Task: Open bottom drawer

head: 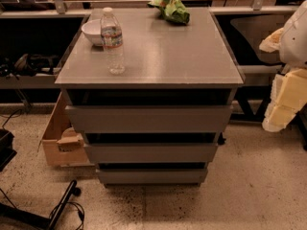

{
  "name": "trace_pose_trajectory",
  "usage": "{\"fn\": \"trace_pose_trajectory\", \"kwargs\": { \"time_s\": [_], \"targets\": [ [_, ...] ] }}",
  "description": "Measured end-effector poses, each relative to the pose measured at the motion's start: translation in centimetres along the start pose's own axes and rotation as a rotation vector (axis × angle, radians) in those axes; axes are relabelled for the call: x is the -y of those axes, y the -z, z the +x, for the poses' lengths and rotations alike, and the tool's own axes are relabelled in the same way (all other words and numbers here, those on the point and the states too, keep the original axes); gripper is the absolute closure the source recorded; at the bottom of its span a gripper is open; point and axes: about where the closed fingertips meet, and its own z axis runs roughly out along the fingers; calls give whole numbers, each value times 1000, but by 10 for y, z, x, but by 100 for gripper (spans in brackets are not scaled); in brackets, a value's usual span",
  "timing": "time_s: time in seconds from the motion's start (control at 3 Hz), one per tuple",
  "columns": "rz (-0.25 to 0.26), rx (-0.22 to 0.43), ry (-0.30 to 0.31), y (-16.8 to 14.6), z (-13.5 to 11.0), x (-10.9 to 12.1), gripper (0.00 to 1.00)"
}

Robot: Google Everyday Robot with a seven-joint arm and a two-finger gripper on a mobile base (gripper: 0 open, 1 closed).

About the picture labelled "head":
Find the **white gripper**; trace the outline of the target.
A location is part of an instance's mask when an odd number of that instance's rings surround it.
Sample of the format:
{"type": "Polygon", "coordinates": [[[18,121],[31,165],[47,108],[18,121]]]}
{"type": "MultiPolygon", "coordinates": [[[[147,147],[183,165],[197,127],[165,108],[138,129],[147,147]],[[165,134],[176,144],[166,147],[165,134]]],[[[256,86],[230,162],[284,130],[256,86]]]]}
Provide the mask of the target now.
{"type": "Polygon", "coordinates": [[[262,128],[268,132],[284,129],[307,104],[307,70],[295,69],[285,76],[277,74],[272,82],[271,102],[262,128]]]}

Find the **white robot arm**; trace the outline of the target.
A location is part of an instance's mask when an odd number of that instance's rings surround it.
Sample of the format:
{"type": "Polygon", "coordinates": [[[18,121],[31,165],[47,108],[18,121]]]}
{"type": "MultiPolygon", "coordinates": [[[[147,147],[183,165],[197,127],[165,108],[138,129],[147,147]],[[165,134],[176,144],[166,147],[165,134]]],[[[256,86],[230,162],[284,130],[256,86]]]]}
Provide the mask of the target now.
{"type": "Polygon", "coordinates": [[[259,49],[278,51],[285,64],[272,81],[271,102],[262,123],[264,130],[278,132],[307,104],[307,1],[282,28],[264,39],[259,49]]]}

